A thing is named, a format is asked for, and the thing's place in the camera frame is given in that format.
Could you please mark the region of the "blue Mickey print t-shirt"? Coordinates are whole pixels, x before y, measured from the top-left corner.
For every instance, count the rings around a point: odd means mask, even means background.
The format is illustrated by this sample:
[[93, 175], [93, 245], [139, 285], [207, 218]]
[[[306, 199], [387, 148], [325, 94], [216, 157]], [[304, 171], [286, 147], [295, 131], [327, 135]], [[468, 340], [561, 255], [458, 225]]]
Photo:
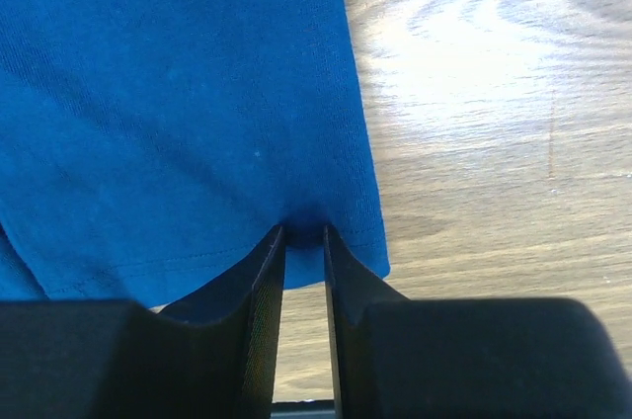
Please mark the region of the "blue Mickey print t-shirt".
[[1, 295], [170, 303], [275, 225], [389, 273], [344, 0], [1, 0]]

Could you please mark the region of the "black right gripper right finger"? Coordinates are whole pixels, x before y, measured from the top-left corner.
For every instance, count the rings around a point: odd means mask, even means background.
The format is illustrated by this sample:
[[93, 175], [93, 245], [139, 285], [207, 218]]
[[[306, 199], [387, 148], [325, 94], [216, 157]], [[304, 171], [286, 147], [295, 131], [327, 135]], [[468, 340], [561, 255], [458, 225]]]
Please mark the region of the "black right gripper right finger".
[[368, 307], [406, 297], [362, 264], [333, 226], [324, 229], [324, 270], [335, 411], [338, 418], [376, 418]]

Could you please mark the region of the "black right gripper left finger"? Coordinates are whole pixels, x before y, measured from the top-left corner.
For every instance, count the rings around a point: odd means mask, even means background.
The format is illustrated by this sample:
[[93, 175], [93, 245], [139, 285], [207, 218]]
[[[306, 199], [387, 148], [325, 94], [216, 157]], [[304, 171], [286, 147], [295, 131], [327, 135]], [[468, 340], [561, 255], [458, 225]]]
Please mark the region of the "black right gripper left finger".
[[160, 315], [187, 326], [188, 418], [268, 418], [285, 272], [281, 226], [241, 261]]

